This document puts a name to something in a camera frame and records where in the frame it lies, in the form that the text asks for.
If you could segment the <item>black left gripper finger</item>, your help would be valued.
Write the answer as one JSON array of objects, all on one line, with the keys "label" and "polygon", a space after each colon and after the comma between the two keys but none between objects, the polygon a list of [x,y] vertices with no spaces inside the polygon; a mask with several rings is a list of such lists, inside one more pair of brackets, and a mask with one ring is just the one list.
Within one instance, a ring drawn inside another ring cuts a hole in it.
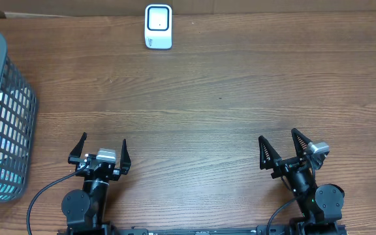
[{"label": "black left gripper finger", "polygon": [[75,147],[70,152],[69,157],[80,157],[81,156],[82,150],[83,150],[83,147],[84,147],[84,142],[85,142],[86,138],[87,138],[87,133],[83,132],[79,142],[77,143],[77,145],[75,145]]},{"label": "black left gripper finger", "polygon": [[123,139],[120,158],[120,174],[127,175],[131,167],[131,159],[127,150],[127,141]]}]

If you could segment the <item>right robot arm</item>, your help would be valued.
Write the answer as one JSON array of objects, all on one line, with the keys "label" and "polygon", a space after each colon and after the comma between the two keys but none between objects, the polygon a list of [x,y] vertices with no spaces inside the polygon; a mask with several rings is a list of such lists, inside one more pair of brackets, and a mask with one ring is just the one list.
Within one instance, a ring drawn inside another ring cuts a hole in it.
[{"label": "right robot arm", "polygon": [[[280,206],[267,224],[258,229],[265,234],[346,234],[342,219],[345,192],[336,184],[317,185],[316,171],[321,169],[330,147],[324,141],[315,142],[298,129],[291,130],[296,155],[288,159],[276,152],[264,136],[259,136],[261,170],[272,170],[271,177],[279,178],[293,193],[293,198]],[[287,225],[273,226],[275,217],[291,204],[297,203],[301,217],[292,218]]]}]

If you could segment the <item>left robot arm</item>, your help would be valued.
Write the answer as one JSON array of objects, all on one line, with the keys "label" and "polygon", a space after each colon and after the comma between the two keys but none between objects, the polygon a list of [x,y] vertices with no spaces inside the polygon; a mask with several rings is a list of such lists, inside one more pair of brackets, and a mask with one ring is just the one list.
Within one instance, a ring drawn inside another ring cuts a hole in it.
[{"label": "left robot arm", "polygon": [[128,174],[131,159],[124,140],[121,156],[117,164],[117,154],[113,149],[101,148],[96,154],[88,153],[81,158],[87,134],[83,133],[68,156],[68,163],[75,165],[74,175],[83,177],[81,189],[67,193],[61,203],[61,210],[67,220],[67,228],[59,234],[119,234],[118,229],[104,221],[107,194],[110,181],[117,181]]}]

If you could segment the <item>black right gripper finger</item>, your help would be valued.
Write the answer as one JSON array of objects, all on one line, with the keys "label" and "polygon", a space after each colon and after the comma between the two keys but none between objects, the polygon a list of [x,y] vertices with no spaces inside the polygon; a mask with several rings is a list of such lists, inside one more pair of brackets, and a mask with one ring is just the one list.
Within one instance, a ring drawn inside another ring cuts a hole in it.
[{"label": "black right gripper finger", "polygon": [[291,135],[297,156],[306,157],[306,147],[310,142],[312,142],[312,140],[302,134],[297,128],[293,128],[291,130]]},{"label": "black right gripper finger", "polygon": [[277,166],[282,160],[278,152],[272,147],[269,141],[262,135],[258,138],[260,152],[260,169],[269,170]]}]

